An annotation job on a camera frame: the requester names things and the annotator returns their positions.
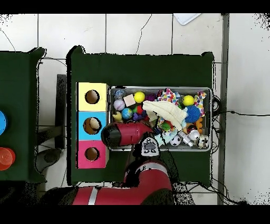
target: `pink ball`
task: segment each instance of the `pink ball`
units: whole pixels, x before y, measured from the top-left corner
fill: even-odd
[[[124,104],[124,100],[122,99],[117,99],[114,103],[113,103],[113,107],[115,108],[115,110],[121,111],[124,109],[126,105]]]

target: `dark green cloth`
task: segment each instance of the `dark green cloth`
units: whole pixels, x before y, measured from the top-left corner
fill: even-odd
[[[16,154],[14,164],[0,171],[0,180],[44,182],[34,167],[37,114],[37,65],[45,49],[28,53],[0,52],[0,110],[7,117],[7,129],[0,135],[0,147]]]
[[[76,82],[101,82],[109,86],[212,87],[211,52],[202,55],[116,55],[85,54],[78,46],[71,56],[71,182],[122,182],[128,152],[110,152],[104,169],[76,169]],[[172,152],[180,181],[200,181],[210,184],[210,151]],[[168,152],[162,153],[170,160]]]

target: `pink box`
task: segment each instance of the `pink box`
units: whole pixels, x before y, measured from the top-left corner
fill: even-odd
[[[98,151],[98,157],[91,161],[87,159],[85,153],[88,148],[95,148]],[[79,141],[78,169],[105,168],[109,160],[109,150],[101,140]]]

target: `red bottle cap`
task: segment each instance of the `red bottle cap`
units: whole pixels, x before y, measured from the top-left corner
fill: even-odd
[[[10,148],[0,147],[0,171],[7,170],[15,161],[15,153]]]

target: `yellow box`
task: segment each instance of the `yellow box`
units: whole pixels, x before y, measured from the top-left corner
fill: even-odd
[[[79,111],[107,112],[107,92],[106,83],[78,83],[78,104]]]

